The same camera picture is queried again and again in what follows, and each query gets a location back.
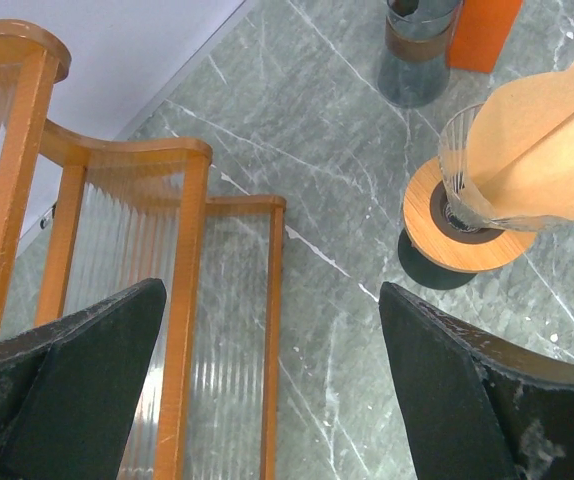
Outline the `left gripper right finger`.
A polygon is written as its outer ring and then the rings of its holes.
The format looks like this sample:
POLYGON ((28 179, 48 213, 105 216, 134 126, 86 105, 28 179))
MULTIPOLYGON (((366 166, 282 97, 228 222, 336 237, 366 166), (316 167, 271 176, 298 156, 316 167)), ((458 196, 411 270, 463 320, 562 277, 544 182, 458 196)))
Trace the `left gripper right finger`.
POLYGON ((574 479, 574 364, 390 282, 379 313, 420 479, 574 479))

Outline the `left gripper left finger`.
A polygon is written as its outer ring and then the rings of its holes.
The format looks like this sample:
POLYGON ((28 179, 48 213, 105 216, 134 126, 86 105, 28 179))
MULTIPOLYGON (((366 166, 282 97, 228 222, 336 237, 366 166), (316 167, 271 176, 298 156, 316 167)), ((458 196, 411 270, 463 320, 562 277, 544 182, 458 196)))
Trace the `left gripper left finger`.
POLYGON ((114 479, 167 292, 148 278, 0 341, 0 479, 114 479))

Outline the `dark glass carafe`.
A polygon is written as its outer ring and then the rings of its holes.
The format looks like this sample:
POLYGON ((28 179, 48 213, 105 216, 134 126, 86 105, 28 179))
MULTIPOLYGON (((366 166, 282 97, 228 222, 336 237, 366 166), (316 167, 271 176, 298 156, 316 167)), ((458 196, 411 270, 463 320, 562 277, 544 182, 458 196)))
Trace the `dark glass carafe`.
POLYGON ((397 254, 402 269, 419 285, 433 290, 453 290, 477 276, 448 270, 428 260, 411 242, 403 230, 397 243, 397 254))

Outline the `brown paper coffee filter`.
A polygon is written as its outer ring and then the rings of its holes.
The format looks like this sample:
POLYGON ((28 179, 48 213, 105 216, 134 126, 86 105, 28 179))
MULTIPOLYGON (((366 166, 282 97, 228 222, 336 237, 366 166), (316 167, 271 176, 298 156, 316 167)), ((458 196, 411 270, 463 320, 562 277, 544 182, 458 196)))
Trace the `brown paper coffee filter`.
POLYGON ((466 158, 484 216, 574 221, 574 61, 496 89, 475 116, 466 158))

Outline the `grey glass carafe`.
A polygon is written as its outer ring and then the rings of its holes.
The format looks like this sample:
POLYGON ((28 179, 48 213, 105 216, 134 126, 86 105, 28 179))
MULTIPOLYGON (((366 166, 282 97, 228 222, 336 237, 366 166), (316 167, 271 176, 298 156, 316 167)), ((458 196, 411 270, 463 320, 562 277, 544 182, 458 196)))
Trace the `grey glass carafe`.
POLYGON ((418 108, 446 89, 452 44, 463 3, 445 1, 389 1, 385 49, 377 87, 396 106, 418 108))

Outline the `orange coffee filter box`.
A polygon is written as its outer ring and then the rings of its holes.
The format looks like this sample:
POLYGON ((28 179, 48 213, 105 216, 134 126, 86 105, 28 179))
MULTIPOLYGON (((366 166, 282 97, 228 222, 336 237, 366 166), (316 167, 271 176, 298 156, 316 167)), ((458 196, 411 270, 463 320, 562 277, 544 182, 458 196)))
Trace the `orange coffee filter box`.
POLYGON ((452 69, 491 73, 522 0, 465 0, 448 53, 452 69))

